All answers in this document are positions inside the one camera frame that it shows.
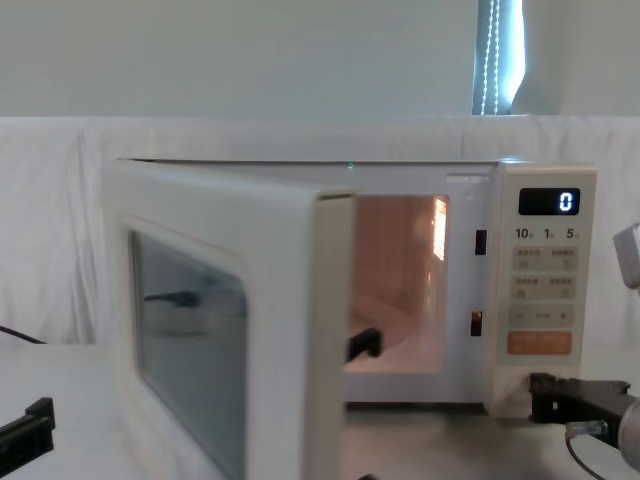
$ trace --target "window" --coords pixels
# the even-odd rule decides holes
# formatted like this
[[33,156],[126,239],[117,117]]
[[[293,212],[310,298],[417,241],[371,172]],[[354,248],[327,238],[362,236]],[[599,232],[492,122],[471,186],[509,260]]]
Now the window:
[[525,73],[522,0],[478,0],[474,115],[509,115]]
[[347,371],[442,369],[448,201],[428,195],[356,197],[350,334],[381,330],[384,352],[378,358],[361,355]]
[[132,235],[138,368],[229,480],[244,479],[247,302],[242,282]]

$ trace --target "white cloth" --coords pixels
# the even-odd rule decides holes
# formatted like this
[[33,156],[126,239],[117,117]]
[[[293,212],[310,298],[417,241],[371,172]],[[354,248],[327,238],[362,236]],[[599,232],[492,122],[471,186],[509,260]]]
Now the white cloth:
[[[598,193],[585,339],[640,344],[640,304],[612,236],[640,220],[640,119],[461,117],[372,125],[180,118],[0,119],[0,325],[53,343],[108,340],[102,162],[116,157],[594,163]],[[0,344],[10,342],[0,336]]]

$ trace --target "white microwave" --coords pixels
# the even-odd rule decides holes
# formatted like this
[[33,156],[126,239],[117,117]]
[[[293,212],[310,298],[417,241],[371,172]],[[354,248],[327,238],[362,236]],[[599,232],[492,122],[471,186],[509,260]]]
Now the white microwave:
[[[528,373],[578,374],[595,179],[517,161],[109,163],[141,460],[153,478],[326,480],[344,402],[525,416]],[[345,365],[369,328],[381,354]]]

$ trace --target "white backdrop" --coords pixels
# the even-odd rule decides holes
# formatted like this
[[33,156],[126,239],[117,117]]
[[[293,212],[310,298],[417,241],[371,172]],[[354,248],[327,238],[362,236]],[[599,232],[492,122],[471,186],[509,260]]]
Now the white backdrop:
[[[598,192],[586,341],[640,344],[640,298],[611,237],[640,221],[640,119],[442,118],[351,126],[194,119],[0,119],[0,324],[54,343],[106,342],[100,164],[119,156],[594,163]],[[2,344],[10,343],[0,336]]]
[[524,0],[527,73],[515,113],[639,115],[640,2]]
[[469,0],[2,0],[0,115],[471,113]]

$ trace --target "orange button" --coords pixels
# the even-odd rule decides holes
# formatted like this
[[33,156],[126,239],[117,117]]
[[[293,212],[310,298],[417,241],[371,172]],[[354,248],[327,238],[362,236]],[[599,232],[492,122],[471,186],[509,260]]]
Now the orange button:
[[509,332],[509,355],[569,355],[571,332]]

